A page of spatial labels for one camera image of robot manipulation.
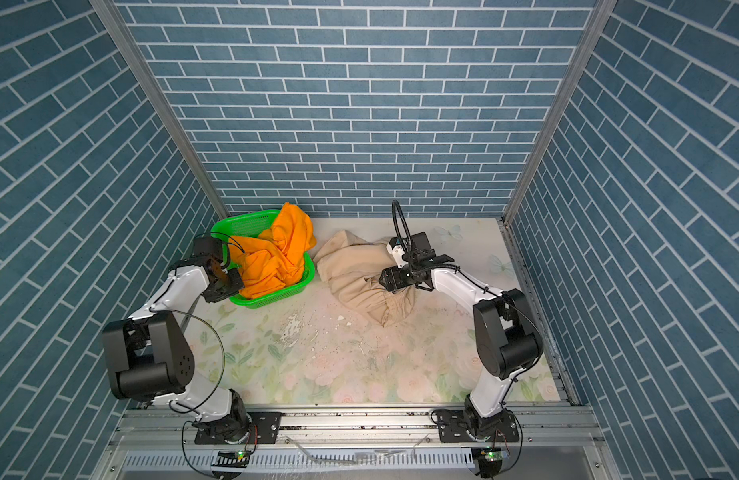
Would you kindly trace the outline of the green plastic basket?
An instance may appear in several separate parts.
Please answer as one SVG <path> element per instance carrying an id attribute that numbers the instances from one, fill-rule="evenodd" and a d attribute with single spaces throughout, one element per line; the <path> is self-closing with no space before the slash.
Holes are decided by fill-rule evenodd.
<path id="1" fill-rule="evenodd" d="M 264 230 L 271 227 L 273 221 L 276 219 L 281 209 L 264 210 L 261 212 L 249 213 L 221 220 L 213 226 L 211 230 L 211 236 L 219 238 L 223 240 L 225 244 L 227 244 L 231 257 L 231 247 L 229 246 L 229 239 L 232 236 L 239 235 L 246 237 L 258 237 Z M 237 295 L 230 297 L 231 302 L 239 306 L 256 309 L 301 293 L 306 288 L 306 286 L 314 279 L 316 274 L 316 268 L 310 256 L 311 250 L 309 250 L 307 255 L 305 256 L 305 272 L 302 280 L 296 285 L 287 287 L 274 294 L 266 295 L 257 300 L 245 299 L 238 293 Z"/>

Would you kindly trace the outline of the orange shorts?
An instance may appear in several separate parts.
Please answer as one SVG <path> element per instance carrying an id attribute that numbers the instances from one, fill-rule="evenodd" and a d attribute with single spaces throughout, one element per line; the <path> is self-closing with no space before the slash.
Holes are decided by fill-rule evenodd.
<path id="1" fill-rule="evenodd" d="M 244 284 L 239 294 L 257 300 L 296 285 L 305 272 L 305 256 L 316 245 L 311 218 L 289 203 L 258 237 L 232 236 L 231 262 Z"/>

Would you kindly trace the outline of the beige shorts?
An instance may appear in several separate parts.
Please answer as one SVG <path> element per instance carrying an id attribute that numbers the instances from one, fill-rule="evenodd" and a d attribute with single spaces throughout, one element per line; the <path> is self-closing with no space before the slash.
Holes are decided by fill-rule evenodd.
<path id="1" fill-rule="evenodd" d="M 389 292 L 379 283 L 381 272 L 395 266 L 395 260 L 387 253 L 387 239 L 371 243 L 341 230 L 327 240 L 314 262 L 331 294 L 367 320 L 390 326 L 413 312 L 413 287 Z"/>

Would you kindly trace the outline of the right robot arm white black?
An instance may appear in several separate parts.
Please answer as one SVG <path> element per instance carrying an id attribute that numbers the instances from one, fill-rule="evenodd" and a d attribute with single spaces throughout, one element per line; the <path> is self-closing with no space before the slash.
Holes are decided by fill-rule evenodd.
<path id="1" fill-rule="evenodd" d="M 483 365 L 477 386 L 465 400 L 467 431 L 484 438 L 509 420 L 505 402 L 517 378 L 543 356 L 543 338 L 519 289 L 491 290 L 469 276 L 449 255 L 437 255 L 425 233 L 394 237 L 387 252 L 395 266 L 381 272 L 379 283 L 395 293 L 415 287 L 439 291 L 473 314 L 475 346 Z"/>

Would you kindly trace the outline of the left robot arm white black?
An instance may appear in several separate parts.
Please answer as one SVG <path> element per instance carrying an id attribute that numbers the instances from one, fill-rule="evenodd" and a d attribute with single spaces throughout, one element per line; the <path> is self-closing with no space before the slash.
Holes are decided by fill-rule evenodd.
<path id="1" fill-rule="evenodd" d="M 242 287 L 229 244 L 214 236 L 195 239 L 191 255 L 169 268 L 164 284 L 141 308 L 105 326 L 101 340 L 115 398 L 192 416 L 199 441 L 249 440 L 252 420 L 240 394 L 199 373 L 185 336 L 199 302 L 226 300 Z"/>

